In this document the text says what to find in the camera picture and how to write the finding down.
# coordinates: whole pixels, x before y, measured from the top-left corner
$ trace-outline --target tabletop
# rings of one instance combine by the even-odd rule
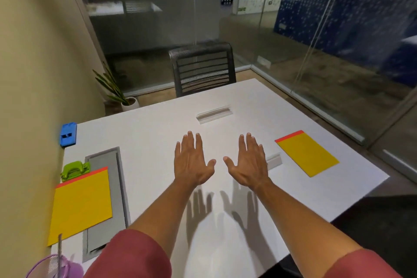
[[[233,114],[200,124],[196,115],[230,105]],[[247,132],[265,154],[281,153],[272,181],[332,221],[388,176],[256,79],[164,101],[78,125],[77,143],[63,164],[120,148],[133,222],[174,180],[174,149],[191,130],[200,133],[215,174],[190,198],[171,257],[172,277],[258,277],[289,254],[268,212],[238,185],[222,158],[237,163],[238,137]],[[339,160],[310,178],[274,142],[303,130]],[[82,262],[82,233],[62,243],[63,254]],[[94,259],[83,263],[86,270]]]

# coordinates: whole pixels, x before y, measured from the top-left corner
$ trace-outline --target white pot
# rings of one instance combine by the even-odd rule
[[[122,105],[123,111],[129,111],[129,110],[139,108],[139,102],[135,97],[129,97],[129,98],[126,98],[126,100],[130,103],[130,105],[124,106],[122,103],[120,103]]]

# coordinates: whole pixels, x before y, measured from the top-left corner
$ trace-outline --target person's left hand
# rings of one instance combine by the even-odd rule
[[[194,136],[191,131],[184,135],[182,143],[175,146],[174,174],[176,180],[189,182],[194,188],[204,184],[213,174],[215,159],[206,165],[203,153],[203,141],[199,133]]]

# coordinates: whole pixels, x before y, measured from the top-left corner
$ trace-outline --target chair backrest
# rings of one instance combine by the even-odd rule
[[[236,82],[232,47],[227,42],[184,46],[169,51],[177,97]]]

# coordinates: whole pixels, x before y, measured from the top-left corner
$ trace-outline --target blue dotted wall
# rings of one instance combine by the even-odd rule
[[[274,31],[410,87],[417,84],[417,0],[282,0]]]

